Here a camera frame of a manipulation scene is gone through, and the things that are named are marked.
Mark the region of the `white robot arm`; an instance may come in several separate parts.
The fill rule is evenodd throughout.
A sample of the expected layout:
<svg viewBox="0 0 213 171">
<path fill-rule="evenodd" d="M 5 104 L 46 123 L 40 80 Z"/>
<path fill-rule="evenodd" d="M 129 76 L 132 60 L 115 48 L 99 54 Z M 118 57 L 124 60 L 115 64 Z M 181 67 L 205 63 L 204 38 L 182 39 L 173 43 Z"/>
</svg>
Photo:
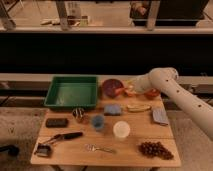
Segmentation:
<svg viewBox="0 0 213 171">
<path fill-rule="evenodd" d="M 177 78 L 175 68 L 154 68 L 134 77 L 133 87 L 137 93 L 157 89 L 166 94 L 213 141 L 213 107 L 182 88 Z"/>
</svg>

